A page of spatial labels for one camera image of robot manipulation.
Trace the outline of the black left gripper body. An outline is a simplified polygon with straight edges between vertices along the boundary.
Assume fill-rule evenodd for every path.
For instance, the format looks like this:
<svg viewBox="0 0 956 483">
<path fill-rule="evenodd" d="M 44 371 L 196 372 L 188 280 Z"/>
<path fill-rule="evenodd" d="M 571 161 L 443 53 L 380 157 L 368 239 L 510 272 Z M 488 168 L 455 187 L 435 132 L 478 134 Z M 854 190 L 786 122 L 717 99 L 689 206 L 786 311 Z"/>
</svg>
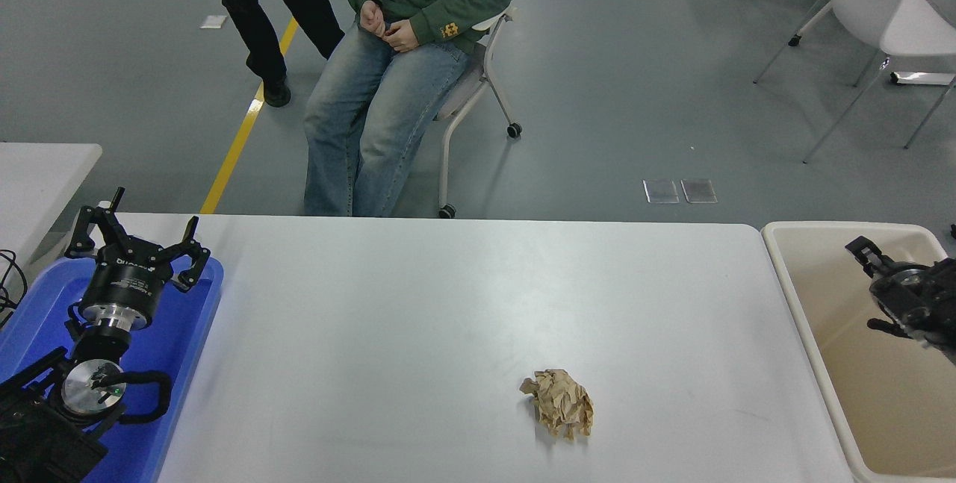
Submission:
<svg viewBox="0 0 956 483">
<path fill-rule="evenodd" d="M 110 305 L 140 315 L 156 313 L 165 283 L 172 278 L 172 260 L 158 249 L 134 248 L 133 258 L 124 256 L 126 251 L 110 245 L 96 253 L 95 272 L 82 296 L 84 315 Z"/>
</svg>

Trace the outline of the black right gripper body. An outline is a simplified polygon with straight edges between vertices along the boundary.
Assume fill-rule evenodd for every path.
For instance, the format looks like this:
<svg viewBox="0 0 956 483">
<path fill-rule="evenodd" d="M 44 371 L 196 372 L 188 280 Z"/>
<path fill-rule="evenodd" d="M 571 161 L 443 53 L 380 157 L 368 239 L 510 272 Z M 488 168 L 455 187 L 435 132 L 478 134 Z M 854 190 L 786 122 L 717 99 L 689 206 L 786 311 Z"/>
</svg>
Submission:
<svg viewBox="0 0 956 483">
<path fill-rule="evenodd" d="M 909 290 L 904 285 L 908 275 L 908 264 L 872 269 L 870 292 L 892 317 L 903 317 L 909 310 Z"/>
</svg>

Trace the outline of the person's right hand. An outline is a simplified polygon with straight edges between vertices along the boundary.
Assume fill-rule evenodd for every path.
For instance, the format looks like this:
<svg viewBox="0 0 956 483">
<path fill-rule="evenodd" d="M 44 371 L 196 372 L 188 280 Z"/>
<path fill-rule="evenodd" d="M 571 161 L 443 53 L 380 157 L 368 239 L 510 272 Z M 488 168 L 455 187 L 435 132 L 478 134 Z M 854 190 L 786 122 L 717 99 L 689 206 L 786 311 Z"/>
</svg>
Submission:
<svg viewBox="0 0 956 483">
<path fill-rule="evenodd" d="M 359 10 L 359 26 L 375 37 L 382 38 L 387 30 L 382 8 L 375 0 L 366 0 Z"/>
</svg>

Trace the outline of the person's left hand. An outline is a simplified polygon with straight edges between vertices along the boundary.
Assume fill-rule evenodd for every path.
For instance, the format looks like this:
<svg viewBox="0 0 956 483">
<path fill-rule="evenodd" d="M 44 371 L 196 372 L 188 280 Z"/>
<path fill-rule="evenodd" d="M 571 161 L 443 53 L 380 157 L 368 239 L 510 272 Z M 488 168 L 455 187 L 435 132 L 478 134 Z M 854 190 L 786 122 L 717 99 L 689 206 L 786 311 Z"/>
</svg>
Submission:
<svg viewBox="0 0 956 483">
<path fill-rule="evenodd" d="M 391 23 L 383 33 L 382 39 L 395 52 L 410 52 L 420 46 L 419 38 L 408 19 Z"/>
</svg>

